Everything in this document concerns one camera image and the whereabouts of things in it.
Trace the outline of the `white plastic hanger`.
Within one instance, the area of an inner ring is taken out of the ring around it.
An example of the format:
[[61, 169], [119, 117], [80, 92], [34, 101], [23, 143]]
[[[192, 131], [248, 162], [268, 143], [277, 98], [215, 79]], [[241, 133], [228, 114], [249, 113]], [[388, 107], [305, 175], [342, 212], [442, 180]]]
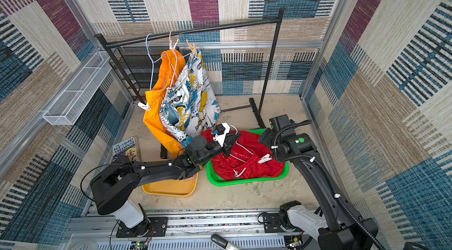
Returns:
[[268, 147], [258, 141], [259, 136], [254, 133], [242, 131], [240, 139], [233, 146], [231, 155], [222, 161], [226, 169], [224, 179], [253, 179], [267, 177], [271, 169], [266, 164], [258, 161], [264, 155], [269, 154]]

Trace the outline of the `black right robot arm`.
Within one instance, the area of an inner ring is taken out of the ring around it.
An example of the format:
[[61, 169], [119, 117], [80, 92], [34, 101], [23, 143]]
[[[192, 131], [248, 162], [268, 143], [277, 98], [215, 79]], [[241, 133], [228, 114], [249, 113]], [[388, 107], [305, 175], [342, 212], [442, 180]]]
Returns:
[[259, 139], [277, 162], [293, 164], [319, 203], [318, 213], [298, 201], [281, 205], [278, 215], [282, 229], [304, 231], [322, 250], [369, 250], [372, 246], [384, 249], [377, 239], [379, 229], [375, 221], [364, 218], [340, 190], [308, 134], [296, 133], [296, 128], [309, 123], [295, 123], [287, 115], [277, 116], [270, 119], [270, 128]]

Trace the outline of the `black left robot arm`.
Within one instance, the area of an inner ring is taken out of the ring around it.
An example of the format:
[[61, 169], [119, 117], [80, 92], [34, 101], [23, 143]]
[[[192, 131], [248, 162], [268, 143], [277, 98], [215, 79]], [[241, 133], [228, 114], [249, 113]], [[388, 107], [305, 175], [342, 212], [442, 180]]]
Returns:
[[239, 132], [226, 133], [212, 142], [197, 136], [182, 155], [172, 160], [138, 162], [128, 158], [116, 159], [89, 184], [98, 214], [113, 215], [128, 229], [140, 225], [147, 216], [142, 208], [129, 200], [135, 188], [164, 180], [188, 179], [218, 155], [228, 156], [240, 136]]

